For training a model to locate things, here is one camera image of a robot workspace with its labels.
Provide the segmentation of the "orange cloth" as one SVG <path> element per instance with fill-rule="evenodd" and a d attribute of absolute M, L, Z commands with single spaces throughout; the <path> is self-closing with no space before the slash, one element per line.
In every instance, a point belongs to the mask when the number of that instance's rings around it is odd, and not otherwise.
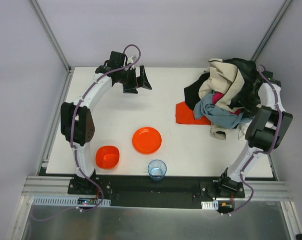
<path fill-rule="evenodd" d="M 201 117 L 200 119 L 195 119 L 193 111 L 186 105 L 186 103 L 180 102 L 175 108 L 175 121 L 177 124 L 182 125 L 205 125 L 211 124 L 210 120 L 206 117 Z"/>

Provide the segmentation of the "black and cream mesh jacket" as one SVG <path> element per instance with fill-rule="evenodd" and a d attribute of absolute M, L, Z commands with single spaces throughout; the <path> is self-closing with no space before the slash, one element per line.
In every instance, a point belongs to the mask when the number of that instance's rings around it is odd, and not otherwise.
<path fill-rule="evenodd" d="M 208 93 L 220 93 L 222 96 L 215 101 L 219 108 L 231 112 L 241 110 L 244 117 L 251 118 L 260 104 L 258 90 L 262 83 L 255 62 L 241 58 L 213 58 L 199 79 L 184 88 L 184 100 L 193 110 Z"/>

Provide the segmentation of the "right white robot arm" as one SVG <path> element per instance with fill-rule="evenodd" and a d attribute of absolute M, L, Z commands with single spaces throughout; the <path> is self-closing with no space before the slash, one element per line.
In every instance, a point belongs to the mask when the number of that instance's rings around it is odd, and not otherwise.
<path fill-rule="evenodd" d="M 280 145 L 293 120 L 293 115 L 285 111 L 281 102 L 281 83 L 273 80 L 271 73 L 261 65 L 258 73 L 264 80 L 258 90 L 261 106 L 246 131 L 244 149 L 214 184 L 217 197 L 242 195 L 244 186 L 248 186 L 246 175 L 262 156 Z"/>

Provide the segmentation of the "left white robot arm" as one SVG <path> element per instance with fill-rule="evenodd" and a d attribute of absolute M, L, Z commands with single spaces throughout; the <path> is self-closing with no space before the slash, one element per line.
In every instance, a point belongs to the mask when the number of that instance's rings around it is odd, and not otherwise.
<path fill-rule="evenodd" d="M 95 133 L 92 111 L 102 96 L 115 84 L 121 84 L 123 93 L 137 94 L 138 88 L 151 90 L 145 67 L 128 63 L 125 53 L 112 51 L 104 65 L 96 68 L 93 79 L 79 97 L 63 102 L 60 108 L 61 134 L 70 143 L 75 159 L 75 175 L 89 179 L 95 173 L 91 160 L 90 141 Z"/>

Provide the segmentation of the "pink cloth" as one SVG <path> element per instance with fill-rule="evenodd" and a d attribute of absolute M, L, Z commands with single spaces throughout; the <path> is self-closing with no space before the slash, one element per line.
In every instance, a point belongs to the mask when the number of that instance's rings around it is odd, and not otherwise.
<path fill-rule="evenodd" d="M 224 94 L 221 92 L 215 92 L 212 97 L 212 104 L 216 105 L 216 103 L 224 97 Z"/>

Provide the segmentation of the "light blue cloth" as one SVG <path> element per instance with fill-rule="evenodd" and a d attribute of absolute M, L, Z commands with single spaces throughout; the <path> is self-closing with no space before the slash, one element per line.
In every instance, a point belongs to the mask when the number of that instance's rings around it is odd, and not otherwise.
<path fill-rule="evenodd" d="M 216 92 L 211 91 L 204 96 L 194 107 L 193 115 L 195 119 L 206 117 L 211 123 L 226 129 L 233 129 L 238 124 L 245 123 L 243 113 L 234 114 L 213 104 L 213 96 Z"/>

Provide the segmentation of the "white cloth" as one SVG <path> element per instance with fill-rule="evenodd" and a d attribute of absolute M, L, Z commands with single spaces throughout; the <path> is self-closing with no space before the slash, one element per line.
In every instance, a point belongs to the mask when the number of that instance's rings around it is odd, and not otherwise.
<path fill-rule="evenodd" d="M 240 123 L 238 125 L 238 129 L 239 129 L 239 133 L 238 133 L 238 139 L 240 141 L 245 140 L 245 135 L 246 135 L 246 131 L 249 127 L 249 125 L 251 124 L 252 120 L 246 123 Z"/>

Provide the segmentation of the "orange plate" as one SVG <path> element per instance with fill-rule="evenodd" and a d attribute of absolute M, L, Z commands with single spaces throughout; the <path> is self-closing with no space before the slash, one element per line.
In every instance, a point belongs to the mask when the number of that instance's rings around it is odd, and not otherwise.
<path fill-rule="evenodd" d="M 137 152 L 149 155 L 160 149 L 162 137 L 155 128 L 149 126 L 142 127 L 133 134 L 132 144 Z"/>

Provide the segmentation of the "orange bowl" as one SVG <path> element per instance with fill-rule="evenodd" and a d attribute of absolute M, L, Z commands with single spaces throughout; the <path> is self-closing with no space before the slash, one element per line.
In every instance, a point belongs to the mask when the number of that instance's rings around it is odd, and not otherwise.
<path fill-rule="evenodd" d="M 102 146 L 100 147 L 95 156 L 95 162 L 97 167 L 105 170 L 115 168 L 120 159 L 120 152 L 117 147 L 111 146 Z"/>

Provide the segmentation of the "blue transparent cup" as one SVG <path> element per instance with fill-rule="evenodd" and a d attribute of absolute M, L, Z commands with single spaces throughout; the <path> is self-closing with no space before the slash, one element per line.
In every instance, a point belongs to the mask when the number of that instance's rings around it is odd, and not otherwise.
<path fill-rule="evenodd" d="M 164 161 L 156 159 L 149 162 L 147 170 L 150 178 L 154 181 L 160 181 L 167 173 L 167 165 Z"/>

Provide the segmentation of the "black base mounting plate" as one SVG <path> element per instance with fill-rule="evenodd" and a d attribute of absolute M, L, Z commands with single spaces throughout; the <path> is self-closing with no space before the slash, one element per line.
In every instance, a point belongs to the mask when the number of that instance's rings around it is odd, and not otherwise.
<path fill-rule="evenodd" d="M 110 200 L 113 207 L 199 209 L 202 202 L 217 198 L 244 198 L 244 187 L 236 192 L 216 188 L 214 177 L 167 176 L 159 181 L 148 175 L 95 175 L 87 179 L 72 176 L 68 194 L 92 195 Z"/>

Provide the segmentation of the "left aluminium corner post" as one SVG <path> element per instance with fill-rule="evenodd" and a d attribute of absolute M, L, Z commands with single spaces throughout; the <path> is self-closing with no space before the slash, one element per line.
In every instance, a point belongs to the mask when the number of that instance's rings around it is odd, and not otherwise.
<path fill-rule="evenodd" d="M 55 37 L 55 34 L 53 33 L 53 30 L 40 6 L 40 4 L 38 3 L 37 0 L 29 0 L 28 1 L 31 8 L 33 9 L 36 17 L 39 20 L 40 25 L 42 26 L 50 44 L 53 47 L 53 50 L 55 51 L 55 53 L 57 54 L 60 62 L 62 63 L 64 69 L 66 70 L 66 72 L 70 72 L 71 71 L 71 66 L 68 62 L 68 60 L 65 57 L 65 54 L 63 53 L 63 50 L 60 46 L 60 44 L 58 43 L 58 40 Z"/>

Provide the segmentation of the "aluminium corner post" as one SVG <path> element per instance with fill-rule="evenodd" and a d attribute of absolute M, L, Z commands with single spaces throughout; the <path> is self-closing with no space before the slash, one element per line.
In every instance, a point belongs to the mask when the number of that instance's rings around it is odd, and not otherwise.
<path fill-rule="evenodd" d="M 280 25 L 281 21 L 283 20 L 286 13 L 289 11 L 289 8 L 291 7 L 294 0 L 284 0 L 277 11 L 275 17 L 271 21 L 269 27 L 267 28 L 265 34 L 263 35 L 261 41 L 259 42 L 257 48 L 255 49 L 251 61 L 257 61 L 263 50 L 265 49 L 268 42 L 271 40 L 272 36 L 274 35 L 276 29 Z"/>
<path fill-rule="evenodd" d="M 57 54 L 60 62 L 62 63 L 64 69 L 66 70 L 66 72 L 70 72 L 71 71 L 71 66 L 68 62 L 68 60 L 65 57 L 65 54 L 63 53 L 63 50 L 60 46 L 60 44 L 58 43 L 58 40 L 55 37 L 55 34 L 53 33 L 53 30 L 40 6 L 40 4 L 38 3 L 37 0 L 29 0 L 28 1 L 31 8 L 33 9 L 36 17 L 39 20 L 40 25 L 42 26 L 50 44 L 53 47 L 53 50 L 55 51 L 55 53 Z"/>

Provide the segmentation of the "aluminium frame rail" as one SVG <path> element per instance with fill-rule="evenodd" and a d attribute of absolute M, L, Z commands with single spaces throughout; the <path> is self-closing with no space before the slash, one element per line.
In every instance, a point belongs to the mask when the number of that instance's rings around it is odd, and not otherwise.
<path fill-rule="evenodd" d="M 22 191 L 24 196 L 67 196 L 71 177 L 28 176 Z"/>

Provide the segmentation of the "right aluminium corner post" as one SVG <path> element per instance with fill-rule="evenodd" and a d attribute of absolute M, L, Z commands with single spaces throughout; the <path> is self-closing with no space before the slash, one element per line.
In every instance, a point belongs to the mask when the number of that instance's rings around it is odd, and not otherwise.
<path fill-rule="evenodd" d="M 261 41 L 259 42 L 257 48 L 255 49 L 251 61 L 257 61 L 263 50 L 265 49 L 268 42 L 271 40 L 272 36 L 274 35 L 276 29 L 280 25 L 281 21 L 283 20 L 286 13 L 289 11 L 289 8 L 291 7 L 294 0 L 284 0 L 277 11 L 275 17 L 271 21 L 269 27 L 267 28 L 265 34 L 263 35 Z"/>

